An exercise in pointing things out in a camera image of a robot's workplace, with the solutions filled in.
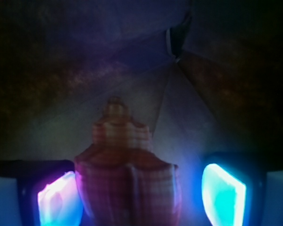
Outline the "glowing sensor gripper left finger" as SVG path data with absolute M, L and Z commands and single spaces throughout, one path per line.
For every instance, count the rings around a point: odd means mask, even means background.
M 78 226 L 72 161 L 0 161 L 0 226 Z

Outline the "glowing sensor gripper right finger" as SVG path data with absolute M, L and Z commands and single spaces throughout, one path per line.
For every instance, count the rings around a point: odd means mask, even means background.
M 213 153 L 201 194 L 213 226 L 283 226 L 283 153 Z

